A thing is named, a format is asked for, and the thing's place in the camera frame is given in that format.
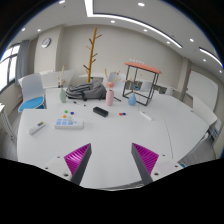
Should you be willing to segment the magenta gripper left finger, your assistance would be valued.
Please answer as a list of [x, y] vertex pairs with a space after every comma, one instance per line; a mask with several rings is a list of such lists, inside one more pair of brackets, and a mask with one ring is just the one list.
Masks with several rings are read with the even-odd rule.
[[81, 183], [91, 153], [91, 144], [86, 144], [64, 157], [64, 160], [72, 174], [72, 183], [76, 185]]

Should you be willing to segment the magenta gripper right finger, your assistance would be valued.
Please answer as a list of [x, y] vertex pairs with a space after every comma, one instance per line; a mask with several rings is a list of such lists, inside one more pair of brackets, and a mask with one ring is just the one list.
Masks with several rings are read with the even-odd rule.
[[153, 182], [151, 177], [152, 170], [159, 158], [159, 155], [141, 145], [132, 144], [132, 156], [140, 173], [144, 185]]

